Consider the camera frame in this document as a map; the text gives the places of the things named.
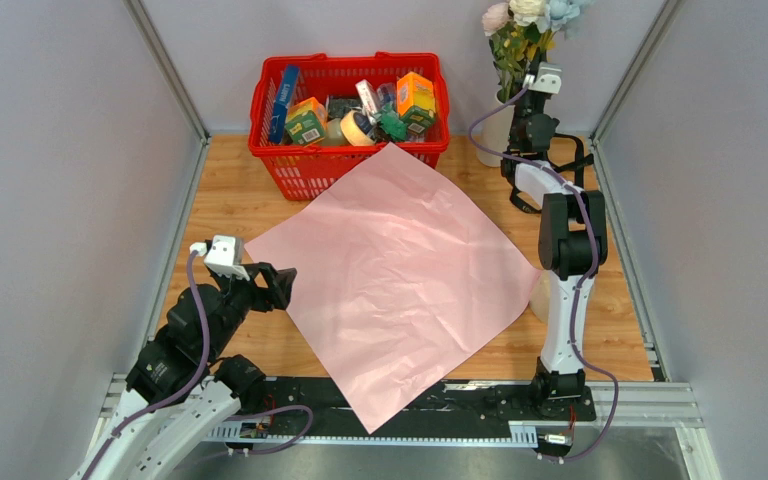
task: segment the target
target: gray wall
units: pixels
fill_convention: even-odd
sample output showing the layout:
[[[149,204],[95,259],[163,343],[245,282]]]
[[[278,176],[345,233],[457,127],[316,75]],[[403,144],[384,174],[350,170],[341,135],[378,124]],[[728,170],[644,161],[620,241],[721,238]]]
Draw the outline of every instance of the gray wall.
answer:
[[[768,2],[686,2],[604,150],[666,364],[768,478]]]
[[[211,131],[247,131],[263,60],[277,55],[434,52],[449,86],[450,128],[462,133],[498,82],[481,14],[499,0],[145,0]],[[561,129],[591,132],[663,0],[597,0],[581,35],[551,59],[563,92],[547,111]]]
[[[83,458],[196,146],[121,0],[0,0],[0,479]]]

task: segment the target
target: wooden floor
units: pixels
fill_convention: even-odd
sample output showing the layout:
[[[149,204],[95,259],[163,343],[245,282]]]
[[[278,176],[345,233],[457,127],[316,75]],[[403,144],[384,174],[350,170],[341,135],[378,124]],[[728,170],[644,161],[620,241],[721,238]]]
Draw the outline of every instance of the wooden floor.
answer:
[[[241,135],[213,138],[159,326],[165,324],[165,312],[174,305],[177,294],[187,288],[185,266],[191,243],[213,238],[215,234],[254,239],[308,203],[285,200],[260,160],[249,153],[246,141],[247,137]],[[566,163],[572,160],[573,151],[572,142],[556,140],[551,158],[556,163]],[[539,217],[526,215],[510,204],[510,186],[499,175],[499,169],[481,165],[465,137],[452,138],[437,170],[463,189],[532,264],[539,265]],[[585,187],[596,187],[592,168],[587,172]],[[196,269],[196,280],[210,281],[201,262]],[[545,336],[546,326],[527,309],[513,325],[448,378],[530,380]],[[285,312],[251,313],[224,355],[238,353],[252,360],[267,375],[327,376]],[[608,260],[596,277],[587,310],[584,355],[620,380],[652,380],[613,240]],[[587,375],[591,380],[605,378],[596,372]]]

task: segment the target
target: barcode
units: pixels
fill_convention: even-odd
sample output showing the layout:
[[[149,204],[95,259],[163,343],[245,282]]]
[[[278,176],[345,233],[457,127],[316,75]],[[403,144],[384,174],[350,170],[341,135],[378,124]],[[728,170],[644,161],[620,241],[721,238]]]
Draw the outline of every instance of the barcode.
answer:
[[[302,134],[302,138],[305,142],[312,142],[319,138],[319,130],[308,130]]]

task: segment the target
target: red basket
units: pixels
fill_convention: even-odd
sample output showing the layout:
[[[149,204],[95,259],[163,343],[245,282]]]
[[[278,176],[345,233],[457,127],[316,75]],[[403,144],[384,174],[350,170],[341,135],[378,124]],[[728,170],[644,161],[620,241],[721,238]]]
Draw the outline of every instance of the red basket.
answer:
[[[440,60],[432,53],[385,53],[374,57],[328,58],[324,53],[309,57],[272,57],[263,62],[260,82],[254,90],[251,108],[252,132],[249,150],[260,158],[288,200],[310,200],[330,187],[338,178],[382,148],[319,147],[276,145],[268,140],[269,122],[275,90],[281,83],[284,67],[300,69],[296,100],[316,97],[325,104],[328,95],[355,95],[355,84],[366,79],[377,88],[395,83],[408,72],[416,72],[434,82],[437,122],[425,134],[425,142],[398,144],[406,152],[432,168],[449,146],[449,95],[440,71]]]

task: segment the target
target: pink sheet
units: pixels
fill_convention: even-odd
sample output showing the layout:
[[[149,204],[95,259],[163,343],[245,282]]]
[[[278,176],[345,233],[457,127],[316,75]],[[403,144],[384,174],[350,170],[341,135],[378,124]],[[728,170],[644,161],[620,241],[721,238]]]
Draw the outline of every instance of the pink sheet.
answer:
[[[370,433],[516,320],[540,274],[392,144],[246,250],[298,269],[287,311]]]

